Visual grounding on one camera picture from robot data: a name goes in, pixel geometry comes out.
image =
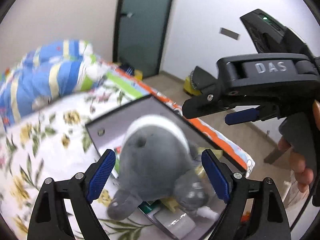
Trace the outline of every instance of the white band on plush toy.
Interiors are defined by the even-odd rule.
[[[160,128],[167,130],[168,132],[172,133],[184,146],[186,151],[189,153],[189,145],[188,141],[183,133],[183,131],[178,127],[173,121],[170,119],[163,117],[157,114],[148,114],[144,115],[137,120],[135,120],[128,128],[127,133],[124,136],[124,140],[122,146],[126,143],[127,139],[134,134],[137,130],[142,127],[154,125]]]

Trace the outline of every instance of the open storage box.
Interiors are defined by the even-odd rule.
[[[172,110],[153,95],[144,96],[86,124],[86,129],[100,155],[107,149],[112,149],[117,154],[117,163],[112,171],[113,178],[110,176],[108,179],[108,181],[113,180],[113,185],[115,186],[117,186],[116,178],[118,177],[118,157],[121,155],[124,135],[134,120],[147,114],[158,114],[172,120],[182,129],[187,140],[199,148],[221,150],[220,147],[212,142],[206,135],[182,117],[179,111]],[[197,167],[201,167],[201,155],[199,154],[198,157],[197,160],[194,160],[196,173],[199,171]],[[226,163],[233,172],[245,174],[243,168],[227,153],[223,152],[223,154],[220,154],[218,157],[219,160]],[[195,212],[193,214],[185,213],[179,206],[171,206],[172,201],[143,202],[139,206],[140,210],[161,231],[172,239],[204,239],[214,229],[216,219],[212,219],[212,217],[215,216],[214,214],[216,214],[216,217],[219,217],[219,214],[222,213],[226,206],[222,200],[217,198],[203,168],[202,175],[200,173],[198,175],[204,184],[206,193],[209,195],[209,201],[206,206],[209,207],[210,210],[206,217],[196,215]]]

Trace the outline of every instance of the finger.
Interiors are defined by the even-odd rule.
[[[295,172],[294,176],[302,184],[309,185],[313,181],[313,171],[310,168],[306,168],[302,173]]]
[[[302,193],[308,190],[309,186],[306,184],[298,183],[298,190]]]
[[[290,143],[288,143],[286,139],[281,137],[280,141],[278,142],[278,149],[280,151],[286,152],[287,150],[290,149],[290,147],[291,147]]]
[[[295,173],[302,173],[306,168],[306,160],[303,155],[291,152],[289,157],[290,168]]]
[[[313,110],[313,116],[316,121],[316,125],[320,130],[320,103],[317,100],[314,101],[312,105],[312,110]]]

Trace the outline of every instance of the gray plush toy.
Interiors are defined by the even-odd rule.
[[[123,220],[143,201],[173,196],[188,210],[206,204],[208,196],[194,171],[196,147],[182,130],[160,115],[145,115],[127,130],[119,167],[119,190],[108,207],[108,216]]]

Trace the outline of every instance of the door frame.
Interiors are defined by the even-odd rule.
[[[162,30],[159,56],[157,59],[157,66],[156,66],[156,71],[158,73],[159,73],[160,64],[161,64],[162,52],[163,52],[163,47],[164,47],[164,40],[165,40],[165,35],[167,32],[172,1],[173,0],[169,0],[168,6],[167,6],[167,11],[166,11],[166,16],[165,16],[165,22],[164,22],[164,26],[163,26],[163,30]],[[115,20],[115,29],[113,32],[113,52],[112,52],[112,61],[113,62],[116,62],[117,58],[118,58],[119,28],[120,28],[122,4],[123,4],[123,0],[118,0],[117,11],[116,11],[116,20]]]

